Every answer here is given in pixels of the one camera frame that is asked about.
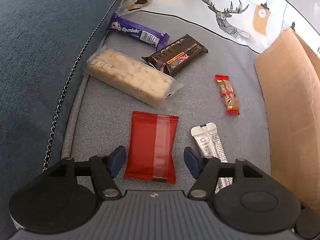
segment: candy bar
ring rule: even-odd
[[[203,53],[208,53],[207,48],[186,34],[151,56],[142,58],[150,66],[173,76],[191,60]]]
[[[239,102],[229,81],[229,76],[215,75],[228,114],[240,114]]]
[[[170,36],[167,33],[159,33],[138,23],[129,21],[114,13],[107,27],[108,31],[118,30],[137,40],[144,41],[156,47],[156,50],[162,49],[168,42]]]

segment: red snack packet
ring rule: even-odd
[[[229,76],[215,75],[215,79],[220,86],[221,96],[227,108],[227,113],[240,114],[239,102],[229,81]]]
[[[124,177],[176,183],[171,151],[178,120],[178,116],[132,112]]]

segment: metal rivet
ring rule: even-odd
[[[195,190],[191,191],[191,195],[193,197],[201,198],[201,197],[205,197],[207,195],[207,193],[202,189],[195,189]]]
[[[103,194],[106,196],[106,197],[115,197],[119,194],[119,191],[117,191],[116,189],[114,188],[107,188],[103,191]]]

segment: cardboard box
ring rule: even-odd
[[[286,29],[255,67],[267,111],[271,175],[320,215],[320,59]]]

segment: purple wrapper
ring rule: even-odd
[[[165,47],[170,38],[167,33],[159,33],[138,23],[121,18],[116,13],[112,15],[107,30],[118,30],[137,40],[155,46],[156,50]]]

